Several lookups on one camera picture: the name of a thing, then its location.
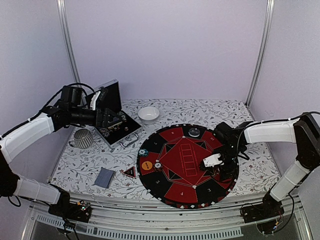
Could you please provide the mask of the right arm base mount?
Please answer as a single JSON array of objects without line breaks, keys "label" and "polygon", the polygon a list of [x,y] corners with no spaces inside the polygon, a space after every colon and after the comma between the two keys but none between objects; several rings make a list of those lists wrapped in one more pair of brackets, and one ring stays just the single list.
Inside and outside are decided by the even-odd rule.
[{"label": "right arm base mount", "polygon": [[270,203],[263,202],[259,204],[246,203],[240,208],[240,215],[243,217],[245,223],[258,222],[262,220],[271,219],[257,224],[257,229],[264,235],[273,234],[285,213],[282,202]]}]

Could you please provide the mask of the orange black hundred chip stack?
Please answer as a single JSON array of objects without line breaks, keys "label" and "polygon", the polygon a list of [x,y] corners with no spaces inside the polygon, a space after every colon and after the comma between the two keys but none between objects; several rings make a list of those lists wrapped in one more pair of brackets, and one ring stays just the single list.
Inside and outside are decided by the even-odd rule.
[{"label": "orange black hundred chip stack", "polygon": [[156,162],[153,166],[155,172],[161,172],[163,165],[160,162]]}]

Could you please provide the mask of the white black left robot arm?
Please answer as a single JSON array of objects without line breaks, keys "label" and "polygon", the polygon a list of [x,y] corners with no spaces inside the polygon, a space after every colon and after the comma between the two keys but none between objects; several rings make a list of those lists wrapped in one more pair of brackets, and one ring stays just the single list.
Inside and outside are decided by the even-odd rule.
[{"label": "white black left robot arm", "polygon": [[[122,123],[117,113],[122,109],[119,83],[116,79],[93,89],[87,94],[83,89],[89,85],[71,83],[63,86],[54,96],[54,105],[48,102],[31,118],[18,124],[0,137],[0,195],[23,197],[53,204],[63,216],[74,213],[74,205],[62,198],[63,190],[13,173],[9,164],[22,151],[41,138],[61,128],[92,126],[110,129]],[[81,104],[86,95],[85,104]]]}]

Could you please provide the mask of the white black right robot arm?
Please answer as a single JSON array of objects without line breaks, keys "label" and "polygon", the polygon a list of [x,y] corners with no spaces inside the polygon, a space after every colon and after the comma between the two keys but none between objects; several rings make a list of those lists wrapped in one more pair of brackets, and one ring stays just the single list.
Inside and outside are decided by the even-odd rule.
[{"label": "white black right robot arm", "polygon": [[311,111],[288,119],[246,121],[235,128],[222,122],[213,130],[213,136],[222,145],[204,158],[200,165],[204,169],[217,167],[221,175],[226,177],[236,168],[235,162],[239,154],[246,151],[248,144],[296,144],[296,160],[265,194],[263,203],[258,208],[262,218],[269,218],[278,210],[279,202],[320,165],[320,127],[313,118],[314,114],[315,112]]}]

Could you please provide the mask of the orange big blind button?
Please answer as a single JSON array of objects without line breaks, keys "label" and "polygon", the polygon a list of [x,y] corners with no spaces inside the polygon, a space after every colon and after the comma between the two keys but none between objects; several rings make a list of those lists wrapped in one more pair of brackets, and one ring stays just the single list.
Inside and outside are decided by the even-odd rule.
[{"label": "orange big blind button", "polygon": [[150,171],[153,169],[153,163],[151,161],[144,161],[142,164],[141,164],[141,168],[144,170],[144,171]]}]

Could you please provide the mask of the black dealer button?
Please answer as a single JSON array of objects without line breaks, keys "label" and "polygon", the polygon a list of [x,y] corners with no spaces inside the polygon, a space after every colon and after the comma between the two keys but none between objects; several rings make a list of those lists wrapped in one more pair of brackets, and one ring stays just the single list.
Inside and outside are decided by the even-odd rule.
[{"label": "black dealer button", "polygon": [[197,127],[192,127],[188,130],[188,134],[192,138],[197,138],[200,136],[201,131]]}]

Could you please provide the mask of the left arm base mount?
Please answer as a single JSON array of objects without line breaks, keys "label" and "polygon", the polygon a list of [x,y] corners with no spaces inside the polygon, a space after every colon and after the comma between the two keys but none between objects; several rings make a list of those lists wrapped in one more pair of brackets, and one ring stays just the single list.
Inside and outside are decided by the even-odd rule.
[{"label": "left arm base mount", "polygon": [[48,213],[68,220],[88,223],[91,217],[91,203],[79,200],[77,203],[70,202],[70,194],[63,192],[60,194],[57,204],[51,204]]}]

